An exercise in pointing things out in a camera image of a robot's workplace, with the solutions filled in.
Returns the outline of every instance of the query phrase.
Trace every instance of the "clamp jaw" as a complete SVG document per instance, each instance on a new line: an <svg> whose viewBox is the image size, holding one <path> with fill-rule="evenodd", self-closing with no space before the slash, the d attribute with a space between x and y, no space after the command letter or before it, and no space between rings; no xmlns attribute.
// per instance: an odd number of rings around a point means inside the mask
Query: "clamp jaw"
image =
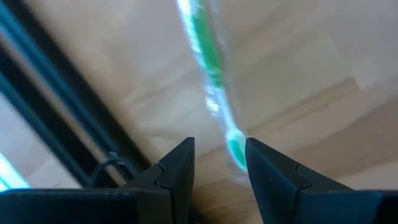
<svg viewBox="0 0 398 224"><path fill-rule="evenodd" d="M117 189L27 189L0 194L2 223L186 224L195 175L195 140L186 138Z"/></svg>
<svg viewBox="0 0 398 224"><path fill-rule="evenodd" d="M246 160L264 223L398 223L396 191L350 189L254 138Z"/></svg>

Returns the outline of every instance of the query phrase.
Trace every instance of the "black rod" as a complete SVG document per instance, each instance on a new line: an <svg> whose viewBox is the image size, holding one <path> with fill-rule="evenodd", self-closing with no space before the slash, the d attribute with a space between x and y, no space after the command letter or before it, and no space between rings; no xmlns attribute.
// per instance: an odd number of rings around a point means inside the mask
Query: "black rod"
<svg viewBox="0 0 398 224"><path fill-rule="evenodd" d="M137 177L150 166L86 80L20 0L0 0L3 33L46 80L71 114L107 155L123 156L125 173Z"/></svg>
<svg viewBox="0 0 398 224"><path fill-rule="evenodd" d="M82 187L89 186L97 160L2 48L0 90L77 182ZM118 186L108 174L101 178L98 187Z"/></svg>

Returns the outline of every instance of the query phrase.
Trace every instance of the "wooden surface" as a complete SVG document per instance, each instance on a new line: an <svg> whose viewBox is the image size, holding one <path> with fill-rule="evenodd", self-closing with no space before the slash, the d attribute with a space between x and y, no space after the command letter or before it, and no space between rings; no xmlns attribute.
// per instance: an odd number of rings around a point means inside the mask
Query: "wooden surface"
<svg viewBox="0 0 398 224"><path fill-rule="evenodd" d="M206 110L174 1L25 1L150 160L195 137L193 198L209 222L261 222ZM248 134L354 188L398 188L397 6L220 0Z"/></svg>

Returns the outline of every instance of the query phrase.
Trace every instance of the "wood grain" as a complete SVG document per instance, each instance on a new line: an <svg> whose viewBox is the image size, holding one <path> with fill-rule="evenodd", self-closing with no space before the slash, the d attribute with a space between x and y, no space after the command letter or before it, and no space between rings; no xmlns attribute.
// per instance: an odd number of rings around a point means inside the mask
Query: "wood grain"
<svg viewBox="0 0 398 224"><path fill-rule="evenodd" d="M247 177L226 162L174 1L25 1L150 160L196 138L194 201L210 223L261 222ZM396 7L219 0L248 134L354 188L396 187L381 177L398 160Z"/></svg>

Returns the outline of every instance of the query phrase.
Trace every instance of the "toothbrush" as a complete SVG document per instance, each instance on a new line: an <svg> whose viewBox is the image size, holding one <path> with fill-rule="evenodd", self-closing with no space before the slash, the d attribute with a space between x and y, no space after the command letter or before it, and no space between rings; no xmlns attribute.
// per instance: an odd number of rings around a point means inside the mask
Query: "toothbrush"
<svg viewBox="0 0 398 224"><path fill-rule="evenodd" d="M215 103L218 104L221 122L225 126L227 150L236 165L242 170L247 170L244 153L246 137L236 124L228 103L220 55L206 21L204 0L177 0L177 5L196 60L206 73L214 91Z"/></svg>

